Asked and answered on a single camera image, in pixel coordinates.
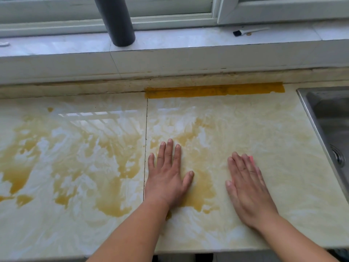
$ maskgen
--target sink basin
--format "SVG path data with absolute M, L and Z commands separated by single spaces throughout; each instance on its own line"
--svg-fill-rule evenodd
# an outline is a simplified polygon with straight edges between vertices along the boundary
M 349 87 L 300 88 L 297 93 L 349 202 Z

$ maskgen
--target finger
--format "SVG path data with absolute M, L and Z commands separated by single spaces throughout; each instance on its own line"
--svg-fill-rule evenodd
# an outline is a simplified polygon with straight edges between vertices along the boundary
M 166 143 L 163 141 L 160 144 L 159 153 L 157 154 L 156 168 L 160 169 L 164 165 Z
M 181 156 L 182 156 L 182 149 L 179 144 L 176 145 L 174 149 L 174 155 L 173 155 L 173 164 L 172 167 L 175 167 L 178 172 L 180 170 L 180 161 L 181 161 Z
M 234 159 L 236 166 L 238 167 L 239 172 L 241 173 L 242 178 L 245 181 L 250 181 L 251 180 L 251 175 L 250 172 L 248 171 L 244 161 L 242 158 L 238 155 L 237 152 L 233 152 L 231 157 Z
M 234 207 L 239 203 L 238 191 L 233 181 L 225 181 L 225 188 Z
M 264 187 L 267 187 L 265 185 L 265 182 L 264 182 L 264 179 L 263 179 L 263 176 L 262 176 L 262 172 L 261 172 L 261 169 L 259 167 L 256 167 L 256 172 L 257 172 L 257 176 L 258 176 L 258 179 L 259 181 L 261 182 L 261 184 L 264 186 Z
M 154 166 L 154 154 L 151 153 L 148 157 L 148 170 L 149 170 L 149 173 L 151 173 L 151 171 L 154 170 L 155 166 Z
M 244 161 L 247 170 L 250 172 L 251 178 L 255 183 L 260 183 L 257 172 L 256 172 L 256 168 L 254 167 L 254 165 L 251 162 L 250 157 L 247 154 L 243 154 L 241 156 L 242 160 Z
M 183 194 L 187 193 L 188 189 L 190 188 L 190 185 L 193 182 L 193 179 L 194 179 L 193 171 L 189 171 L 188 173 L 185 174 L 185 177 L 183 178 L 183 181 L 182 181 Z
M 231 179 L 234 180 L 234 183 L 237 186 L 240 186 L 241 182 L 243 181 L 243 178 L 232 157 L 228 157 L 228 168 L 231 175 Z
M 169 139 L 167 141 L 166 149 L 165 149 L 165 160 L 164 166 L 171 168 L 172 166 L 172 150 L 173 150 L 173 140 Z

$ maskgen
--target black bristle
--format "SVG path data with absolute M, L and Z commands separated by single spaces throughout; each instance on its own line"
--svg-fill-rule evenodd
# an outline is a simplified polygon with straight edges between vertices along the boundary
M 234 36 L 236 36 L 236 37 L 242 35 L 240 30 L 238 30 L 238 31 L 233 31 L 233 34 L 234 34 Z

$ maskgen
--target marble countertop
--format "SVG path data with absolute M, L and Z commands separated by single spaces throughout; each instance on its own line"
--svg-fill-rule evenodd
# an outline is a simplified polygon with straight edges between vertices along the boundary
M 253 155 L 280 214 L 349 246 L 349 205 L 296 93 L 145 99 L 143 93 L 0 100 L 0 260 L 92 254 L 143 200 L 145 157 L 173 138 L 195 171 L 158 253 L 267 248 L 225 191 L 227 157 Z

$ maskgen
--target brown adhesive tape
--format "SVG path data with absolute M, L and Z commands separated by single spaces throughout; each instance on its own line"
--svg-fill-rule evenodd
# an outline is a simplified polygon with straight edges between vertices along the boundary
M 271 92 L 285 93 L 285 88 L 282 82 L 229 84 L 219 86 L 146 88 L 145 97 L 153 99 L 169 97 L 269 94 Z

